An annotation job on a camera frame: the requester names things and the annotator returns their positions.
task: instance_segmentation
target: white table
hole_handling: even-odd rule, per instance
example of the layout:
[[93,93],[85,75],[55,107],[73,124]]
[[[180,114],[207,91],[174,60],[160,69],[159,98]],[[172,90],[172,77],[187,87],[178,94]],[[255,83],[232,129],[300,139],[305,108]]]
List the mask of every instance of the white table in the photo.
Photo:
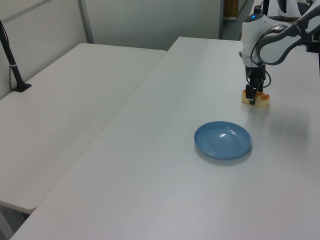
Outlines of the white table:
[[0,205],[31,213],[166,52],[80,44],[0,101]]
[[[320,239],[318,56],[267,67],[257,108],[241,103],[241,48],[179,38],[12,240]],[[245,127],[252,151],[199,153],[211,121]]]

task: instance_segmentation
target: black stand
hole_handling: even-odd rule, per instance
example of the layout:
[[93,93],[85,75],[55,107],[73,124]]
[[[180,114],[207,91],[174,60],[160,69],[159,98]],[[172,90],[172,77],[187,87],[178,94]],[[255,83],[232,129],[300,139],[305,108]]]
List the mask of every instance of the black stand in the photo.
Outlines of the black stand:
[[13,89],[13,91],[22,93],[25,90],[27,90],[28,88],[30,88],[31,84],[25,83],[21,78],[19,69],[17,67],[15,58],[14,58],[12,52],[11,52],[11,49],[10,49],[10,46],[9,46],[9,43],[8,43],[8,39],[6,37],[6,33],[5,33],[4,29],[5,28],[2,25],[2,22],[0,20],[0,41],[2,43],[5,55],[8,58],[8,61],[9,61],[9,64],[10,64],[10,68],[12,69],[13,75],[14,75],[15,80],[16,80],[16,88]]

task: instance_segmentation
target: white wall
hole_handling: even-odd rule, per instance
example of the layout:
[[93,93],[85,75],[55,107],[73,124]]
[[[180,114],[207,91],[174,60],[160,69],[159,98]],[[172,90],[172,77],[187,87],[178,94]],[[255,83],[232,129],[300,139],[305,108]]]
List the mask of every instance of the white wall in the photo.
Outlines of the white wall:
[[[86,43],[77,0],[50,0],[3,25],[24,81],[76,45]],[[9,92],[9,63],[1,45],[0,99]]]
[[238,2],[238,13],[240,12],[242,6],[245,4],[247,0],[239,0]]
[[179,36],[218,39],[221,0],[82,0],[95,44],[168,50]]

